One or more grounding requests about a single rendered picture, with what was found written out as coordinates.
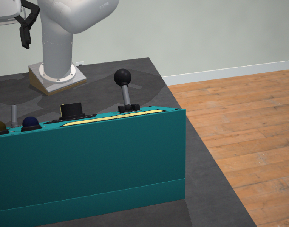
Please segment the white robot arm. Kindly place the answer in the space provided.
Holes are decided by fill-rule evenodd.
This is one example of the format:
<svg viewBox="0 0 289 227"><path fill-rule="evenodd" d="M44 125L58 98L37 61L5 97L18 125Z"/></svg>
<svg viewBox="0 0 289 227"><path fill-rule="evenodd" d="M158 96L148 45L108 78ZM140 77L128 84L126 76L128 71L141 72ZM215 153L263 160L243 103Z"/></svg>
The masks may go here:
<svg viewBox="0 0 289 227"><path fill-rule="evenodd" d="M81 33L108 17L119 0L37 0L42 24L43 63L40 76L50 83L72 80L73 34Z"/></svg>

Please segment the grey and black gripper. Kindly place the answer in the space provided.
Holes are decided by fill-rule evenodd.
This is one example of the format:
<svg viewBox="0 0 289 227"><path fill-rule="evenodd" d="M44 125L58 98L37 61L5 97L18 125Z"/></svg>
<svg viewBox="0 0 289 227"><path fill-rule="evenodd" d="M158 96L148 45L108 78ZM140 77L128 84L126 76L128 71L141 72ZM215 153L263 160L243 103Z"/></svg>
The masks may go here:
<svg viewBox="0 0 289 227"><path fill-rule="evenodd" d="M20 16L24 11L24 17ZM30 15L26 18L25 8L31 10ZM26 0L0 0L0 25L20 23L20 37L22 46L29 49L31 44L30 29L40 12L38 5Z"/></svg>

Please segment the teal control console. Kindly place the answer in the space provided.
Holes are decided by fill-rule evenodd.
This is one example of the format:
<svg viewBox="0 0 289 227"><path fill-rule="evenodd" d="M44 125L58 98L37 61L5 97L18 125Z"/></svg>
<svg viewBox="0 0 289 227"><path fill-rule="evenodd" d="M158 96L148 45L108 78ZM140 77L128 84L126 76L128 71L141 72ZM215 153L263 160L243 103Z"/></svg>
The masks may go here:
<svg viewBox="0 0 289 227"><path fill-rule="evenodd" d="M0 121L0 227L34 227L185 199L186 109L131 104L126 69L115 72L124 106L58 120Z"/></svg>

